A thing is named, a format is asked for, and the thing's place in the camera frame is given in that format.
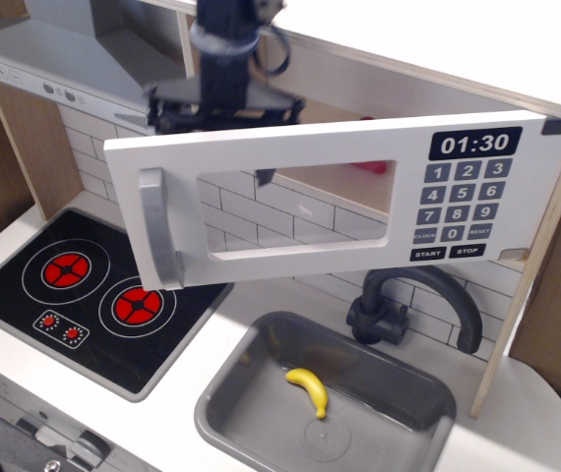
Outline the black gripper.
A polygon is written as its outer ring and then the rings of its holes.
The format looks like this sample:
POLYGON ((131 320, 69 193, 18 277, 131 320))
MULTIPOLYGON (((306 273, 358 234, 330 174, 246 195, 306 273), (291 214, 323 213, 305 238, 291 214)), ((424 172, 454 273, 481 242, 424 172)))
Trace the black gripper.
MULTIPOLYGON (((305 102, 270 88, 250 75, 248 56, 201 56, 201 71, 146 88, 148 123, 158 134, 294 125, 305 102)), ((270 184, 276 169, 255 171, 258 186, 270 184)))

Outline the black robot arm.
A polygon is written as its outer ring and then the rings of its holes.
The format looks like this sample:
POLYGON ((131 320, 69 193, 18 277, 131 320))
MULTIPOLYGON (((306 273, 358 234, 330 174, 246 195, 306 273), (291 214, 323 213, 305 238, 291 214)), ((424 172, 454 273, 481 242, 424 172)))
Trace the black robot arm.
POLYGON ((250 66, 266 77, 286 71, 290 46, 273 25, 282 1, 199 1, 189 29, 200 53, 200 72, 191 79, 154 82, 147 88, 148 121, 159 135, 293 125, 304 101, 251 78, 250 66), (284 50, 269 69, 257 53, 261 30, 276 34, 284 50))

